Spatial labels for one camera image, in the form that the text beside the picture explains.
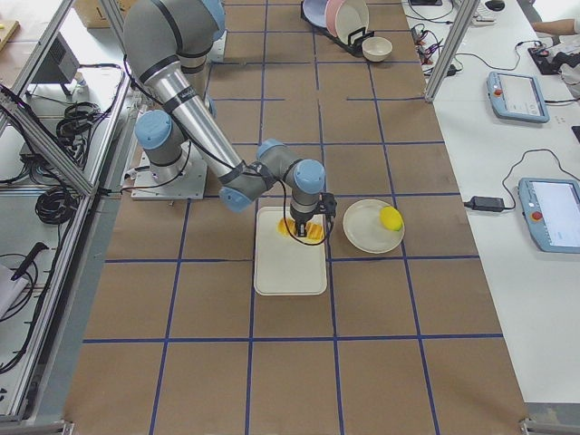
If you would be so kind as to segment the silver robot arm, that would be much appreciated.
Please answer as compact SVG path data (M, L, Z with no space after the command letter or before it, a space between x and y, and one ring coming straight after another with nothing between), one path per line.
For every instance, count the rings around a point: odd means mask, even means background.
M278 140L263 142L256 161L246 164L218 127L206 105L202 77L206 55L225 32L219 1L138 1L127 13L123 44L131 71L160 101L163 110L193 141L219 179L221 200L241 211L276 182L291 189L289 217L295 237L313 238L318 214L334 216L334 201L323 192L324 166L301 159Z

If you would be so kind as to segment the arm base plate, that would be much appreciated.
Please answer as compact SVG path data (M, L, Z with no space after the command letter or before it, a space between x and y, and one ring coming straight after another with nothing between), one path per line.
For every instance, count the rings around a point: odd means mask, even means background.
M159 167L150 163L144 150L135 174L131 198L134 200L182 200L204 198L208 165L190 141L181 144L176 163Z

